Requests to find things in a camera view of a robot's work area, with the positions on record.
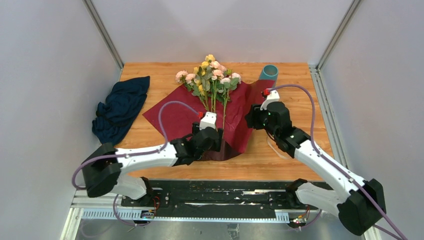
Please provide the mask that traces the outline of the maroon wrapping paper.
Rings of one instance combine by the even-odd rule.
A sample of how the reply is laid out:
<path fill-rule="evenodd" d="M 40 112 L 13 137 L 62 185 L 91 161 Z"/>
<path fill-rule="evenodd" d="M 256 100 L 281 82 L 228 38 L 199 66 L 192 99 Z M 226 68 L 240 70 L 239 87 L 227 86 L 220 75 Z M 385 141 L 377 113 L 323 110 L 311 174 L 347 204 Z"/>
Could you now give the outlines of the maroon wrapping paper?
<path fill-rule="evenodd" d="M 216 105 L 216 126 L 223 128 L 223 144 L 220 152 L 207 151 L 203 161 L 226 161 L 243 154 L 248 146 L 252 129 L 248 128 L 245 116 L 253 104 L 264 101 L 262 91 L 271 88 L 274 80 L 261 79 L 247 84 L 242 82 L 229 94 L 229 102 L 224 107 Z M 192 131 L 192 124 L 199 118 L 182 104 L 185 103 L 197 112 L 205 108 L 197 96 L 192 95 L 185 86 L 179 86 L 159 103 L 147 110 L 143 116 L 160 132 L 164 126 L 169 140 L 181 138 Z"/>

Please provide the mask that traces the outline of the teal conical vase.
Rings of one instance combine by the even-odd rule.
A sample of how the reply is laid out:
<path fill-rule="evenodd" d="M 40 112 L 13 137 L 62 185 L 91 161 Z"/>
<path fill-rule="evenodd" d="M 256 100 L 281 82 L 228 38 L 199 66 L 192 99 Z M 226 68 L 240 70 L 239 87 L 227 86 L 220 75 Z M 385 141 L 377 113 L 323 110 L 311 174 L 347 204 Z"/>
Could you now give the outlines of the teal conical vase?
<path fill-rule="evenodd" d="M 272 80 L 275 82 L 278 79 L 278 75 L 279 75 L 279 69 L 273 64 L 268 64 L 262 68 L 258 79 Z"/>

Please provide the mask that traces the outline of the pink yellow flower bunch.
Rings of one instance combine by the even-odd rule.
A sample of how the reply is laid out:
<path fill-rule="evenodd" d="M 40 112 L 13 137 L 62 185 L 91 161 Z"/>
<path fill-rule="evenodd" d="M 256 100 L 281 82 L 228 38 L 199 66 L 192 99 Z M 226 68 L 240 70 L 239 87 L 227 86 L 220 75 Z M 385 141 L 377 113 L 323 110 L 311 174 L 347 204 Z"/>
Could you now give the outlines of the pink yellow flower bunch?
<path fill-rule="evenodd" d="M 199 98 L 203 107 L 212 113 L 222 105 L 222 128 L 229 126 L 227 111 L 232 101 L 231 94 L 242 83 L 242 76 L 221 64 L 213 54 L 208 54 L 192 72 L 180 70 L 175 74 L 177 84 L 184 86 L 193 96 Z"/>

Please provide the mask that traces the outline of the cream ribbon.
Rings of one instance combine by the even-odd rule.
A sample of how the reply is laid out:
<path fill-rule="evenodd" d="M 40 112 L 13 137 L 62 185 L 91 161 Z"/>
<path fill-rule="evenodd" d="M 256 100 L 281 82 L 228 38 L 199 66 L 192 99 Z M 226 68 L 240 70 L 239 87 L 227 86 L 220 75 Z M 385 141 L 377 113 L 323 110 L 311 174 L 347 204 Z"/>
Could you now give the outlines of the cream ribbon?
<path fill-rule="evenodd" d="M 291 159 L 291 157 L 289 155 L 287 155 L 285 153 L 284 154 L 281 153 L 279 150 L 277 150 L 274 147 L 274 145 L 271 143 L 271 138 L 269 136 L 266 137 L 266 142 L 267 142 L 267 145 L 270 147 L 270 149 L 273 150 L 279 158 L 284 159 L 284 160 Z"/>

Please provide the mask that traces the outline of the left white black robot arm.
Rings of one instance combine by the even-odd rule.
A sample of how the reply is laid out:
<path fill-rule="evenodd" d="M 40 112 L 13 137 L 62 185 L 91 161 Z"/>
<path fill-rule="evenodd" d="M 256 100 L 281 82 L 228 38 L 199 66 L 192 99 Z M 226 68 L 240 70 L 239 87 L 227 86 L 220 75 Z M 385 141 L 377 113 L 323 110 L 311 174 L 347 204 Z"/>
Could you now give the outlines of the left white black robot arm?
<path fill-rule="evenodd" d="M 81 163 L 79 170 L 84 189 L 90 198 L 113 193 L 135 200 L 140 206 L 149 206 L 153 190 L 145 177 L 132 177 L 129 173 L 154 167 L 190 165 L 199 161 L 205 152 L 221 150 L 223 129 L 200 129 L 197 122 L 192 133 L 167 142 L 144 148 L 114 148 L 110 142 L 101 145 Z"/>

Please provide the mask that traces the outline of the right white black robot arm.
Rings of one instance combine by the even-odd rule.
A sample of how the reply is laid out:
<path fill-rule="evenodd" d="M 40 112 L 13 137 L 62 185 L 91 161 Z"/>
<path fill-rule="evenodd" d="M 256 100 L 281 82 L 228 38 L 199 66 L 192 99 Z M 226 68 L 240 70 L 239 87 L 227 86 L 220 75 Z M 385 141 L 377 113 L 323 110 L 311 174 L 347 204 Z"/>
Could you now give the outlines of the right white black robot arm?
<path fill-rule="evenodd" d="M 328 190 L 302 178 L 295 180 L 285 189 L 290 208 L 317 207 L 338 217 L 357 236 L 387 212 L 382 184 L 376 179 L 365 180 L 336 162 L 309 134 L 292 125 L 289 109 L 282 102 L 267 107 L 253 104 L 245 120 L 248 128 L 265 130 L 280 150 L 307 165 L 330 186 Z"/>

